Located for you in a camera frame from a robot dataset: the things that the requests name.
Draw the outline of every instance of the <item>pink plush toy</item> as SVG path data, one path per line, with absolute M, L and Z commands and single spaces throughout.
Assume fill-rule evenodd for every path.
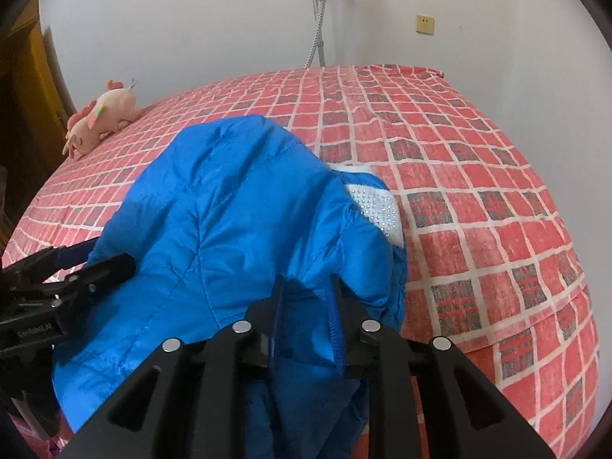
M 67 141 L 62 153 L 69 153 L 70 158 L 74 158 L 75 151 L 86 155 L 100 144 L 103 134 L 116 133 L 134 122 L 140 115 L 132 93 L 134 84 L 123 88 L 121 82 L 106 81 L 108 91 L 68 119 Z

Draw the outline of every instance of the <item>white wall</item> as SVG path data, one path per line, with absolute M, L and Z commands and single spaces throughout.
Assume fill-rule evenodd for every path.
M 328 64 L 436 67 L 497 114 L 511 0 L 329 0 L 327 8 Z M 417 13 L 436 18 L 435 36 L 414 32 Z M 311 0 L 41 0 L 41 20 L 77 108 L 107 78 L 137 77 L 146 104 L 207 82 L 301 67 L 314 30 Z
M 436 35 L 414 32 L 417 13 Z M 41 0 L 80 107 L 107 78 L 141 104 L 220 79 L 300 67 L 310 0 Z M 329 0 L 327 62 L 402 63 L 447 79 L 496 121 L 550 187 L 588 275 L 612 374 L 612 53 L 578 0 Z M 612 396 L 601 381 L 599 418 Z
M 612 52 L 579 0 L 515 2 L 496 121 L 550 188 L 585 270 L 601 342 L 599 420 L 612 396 Z

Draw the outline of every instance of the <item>mattress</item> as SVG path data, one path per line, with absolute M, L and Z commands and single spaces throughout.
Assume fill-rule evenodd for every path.
M 437 70 L 300 69 L 160 101 L 62 164 L 19 221 L 3 264 L 99 235 L 178 131 L 246 114 L 273 119 L 324 161 L 367 164 L 383 179 L 409 255 L 402 335 L 450 337 L 558 457 L 571 457 L 591 427 L 599 376 L 584 272 L 536 172 Z M 366 432 L 355 455 L 366 457 Z

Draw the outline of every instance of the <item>yellowed wall socket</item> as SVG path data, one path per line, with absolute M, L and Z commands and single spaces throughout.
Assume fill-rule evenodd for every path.
M 436 19 L 417 15 L 417 33 L 433 34 L 433 28 L 436 24 Z

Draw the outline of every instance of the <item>blue jacket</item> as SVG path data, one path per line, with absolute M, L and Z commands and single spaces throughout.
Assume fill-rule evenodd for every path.
M 282 274 L 285 349 L 274 383 L 245 390 L 247 457 L 349 457 L 367 420 L 367 391 L 335 367 L 329 276 L 399 328 L 406 257 L 389 195 L 378 178 L 333 170 L 260 116 L 181 131 L 90 255 L 92 263 L 127 252 L 138 269 L 94 307 L 81 338 L 54 351 L 54 388 L 70 426 L 77 431 L 163 340 L 209 339 L 270 296 Z M 272 400 L 282 436 L 272 435 Z

